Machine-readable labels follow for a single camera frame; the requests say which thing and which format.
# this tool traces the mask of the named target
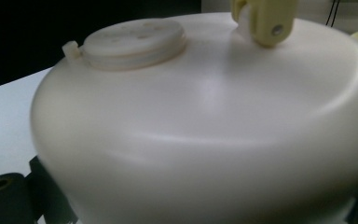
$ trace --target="white table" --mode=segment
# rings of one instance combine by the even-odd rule
[[[30,132],[34,92],[49,69],[0,86],[0,175],[28,175],[36,152]]]

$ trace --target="black cable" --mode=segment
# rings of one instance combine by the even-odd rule
[[[334,8],[334,5],[336,4],[336,0],[333,1],[333,4],[331,5],[331,8],[330,8],[330,14],[328,14],[328,19],[327,19],[327,22],[326,22],[326,25],[328,25],[329,21],[330,21],[330,18],[331,18],[331,14],[333,13],[333,8]]]
[[[333,27],[334,21],[336,20],[336,15],[337,15],[337,12],[338,12],[339,2],[340,2],[340,0],[337,0],[336,10],[335,10],[335,12],[334,12],[333,21],[331,22],[331,27]]]

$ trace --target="white plastic container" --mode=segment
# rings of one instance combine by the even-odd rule
[[[358,42],[296,20],[264,49],[237,27],[132,21],[64,47],[32,130],[84,224],[342,222],[329,212],[358,190]]]

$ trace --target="yellow clip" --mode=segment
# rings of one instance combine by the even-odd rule
[[[286,39],[293,28],[298,0],[231,0],[231,14],[239,21],[242,8],[250,5],[250,32],[264,47],[273,47]]]

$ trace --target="dark wall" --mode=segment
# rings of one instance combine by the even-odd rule
[[[62,45],[142,18],[200,13],[200,0],[0,1],[0,85],[53,66]]]

